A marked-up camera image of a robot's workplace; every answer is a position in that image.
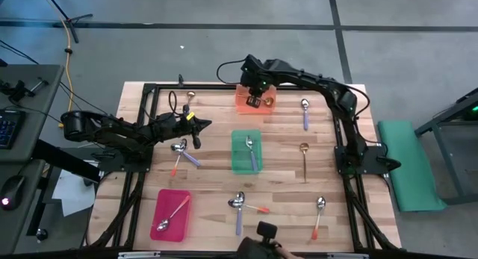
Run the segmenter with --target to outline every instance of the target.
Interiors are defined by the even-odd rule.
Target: wooden table
[[[129,122],[136,121],[143,84],[125,82],[118,117]],[[365,91],[364,85],[354,87]],[[187,91],[176,90],[178,105],[182,106],[187,101]],[[168,92],[161,91],[158,114],[170,111]],[[364,97],[359,94],[357,97],[358,109],[364,107]],[[302,108],[299,106],[302,98],[311,103],[308,131],[302,128]],[[255,232],[259,221],[277,225],[276,239],[292,252],[353,250],[344,187],[335,168],[332,114],[325,100],[315,91],[278,91],[276,100],[272,115],[240,115],[235,110],[234,90],[196,90],[196,97],[190,103],[191,110],[198,118],[213,121],[200,134],[201,149],[195,150],[192,146],[188,149],[188,153],[199,159],[202,165],[196,168],[192,163],[181,160],[176,177],[170,177],[177,158],[171,152],[170,144],[178,140],[155,146],[151,171],[146,175],[143,189],[135,250],[235,251],[244,236],[260,240]],[[376,139],[370,108],[361,114],[358,123],[365,138]],[[264,171],[259,175],[234,175],[231,171],[231,133],[236,129],[255,128],[262,133]],[[306,154],[306,184],[300,143],[310,145]],[[124,177],[121,172],[111,174],[99,188],[90,220],[91,242],[99,237],[117,214]],[[152,241],[149,238],[156,199],[163,188],[191,191],[187,238],[182,243]],[[364,188],[370,215],[388,239],[400,246],[385,182],[378,176],[364,175]],[[270,214],[244,209],[241,237],[235,235],[236,210],[227,204],[240,190],[245,192],[248,204],[270,209]],[[319,196],[326,198],[327,205],[320,219],[318,240],[310,241],[317,217],[315,202]],[[363,222],[359,218],[357,220],[361,241],[366,245]],[[123,229],[123,239],[127,234],[128,221],[129,216]]]

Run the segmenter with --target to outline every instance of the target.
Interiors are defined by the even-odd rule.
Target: camera
[[[276,237],[277,226],[266,222],[259,222],[257,234],[262,236],[262,241],[253,240],[245,237],[239,245],[238,259],[280,259],[281,256],[276,251],[277,247],[282,247],[273,240]]]

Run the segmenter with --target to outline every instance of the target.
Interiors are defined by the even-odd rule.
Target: green tray
[[[257,162],[257,172],[252,168],[251,152],[246,146],[246,137],[250,136],[254,144],[252,151]],[[235,130],[232,132],[232,171],[234,174],[258,174],[262,171],[261,132],[254,130]]]

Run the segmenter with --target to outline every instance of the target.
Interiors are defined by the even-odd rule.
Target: concrete floor
[[[97,22],[332,25],[329,0],[57,0],[70,17],[94,13]],[[476,26],[478,0],[337,0],[342,25]],[[56,20],[43,0],[3,0],[1,19]],[[334,31],[221,29],[78,29],[70,71],[75,92],[115,113],[124,81],[216,81],[215,69],[251,53],[281,58],[306,71],[343,81]],[[66,39],[60,28],[0,28],[0,39],[40,63],[64,64]],[[408,119],[419,126],[477,87],[477,32],[344,31],[353,83],[366,84],[374,119]],[[0,49],[9,63],[27,60]],[[239,67],[225,68],[237,79]],[[51,115],[59,117],[67,97],[58,92]],[[57,146],[63,139],[47,120],[41,136]],[[453,194],[444,163],[431,137],[423,138],[443,196]],[[456,153],[459,145],[455,144]],[[78,247],[87,212],[67,219],[60,207],[42,223],[51,238],[24,238],[17,252]],[[437,213],[396,213],[403,247],[413,252],[474,258],[478,254],[478,203]]]

